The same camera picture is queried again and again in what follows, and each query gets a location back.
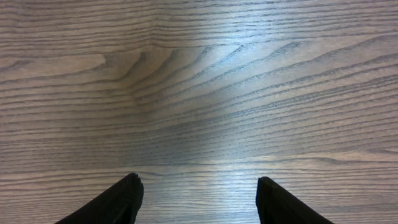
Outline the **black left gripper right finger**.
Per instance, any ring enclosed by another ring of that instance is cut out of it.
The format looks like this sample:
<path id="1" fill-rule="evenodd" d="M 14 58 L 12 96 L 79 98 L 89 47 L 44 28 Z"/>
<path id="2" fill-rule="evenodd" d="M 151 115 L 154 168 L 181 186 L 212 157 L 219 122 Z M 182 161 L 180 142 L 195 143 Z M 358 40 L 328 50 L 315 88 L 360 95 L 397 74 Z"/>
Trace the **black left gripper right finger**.
<path id="1" fill-rule="evenodd" d="M 257 181 L 256 206 L 261 224 L 333 224 L 269 177 Z"/>

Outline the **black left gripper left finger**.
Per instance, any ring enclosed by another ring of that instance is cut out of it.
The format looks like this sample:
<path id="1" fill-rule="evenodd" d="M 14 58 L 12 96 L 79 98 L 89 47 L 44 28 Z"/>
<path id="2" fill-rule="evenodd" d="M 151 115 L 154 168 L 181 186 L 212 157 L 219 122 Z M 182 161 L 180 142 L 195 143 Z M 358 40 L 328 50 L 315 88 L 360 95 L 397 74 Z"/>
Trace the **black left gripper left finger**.
<path id="1" fill-rule="evenodd" d="M 130 173 L 57 224 L 135 224 L 143 197 L 140 177 Z"/>

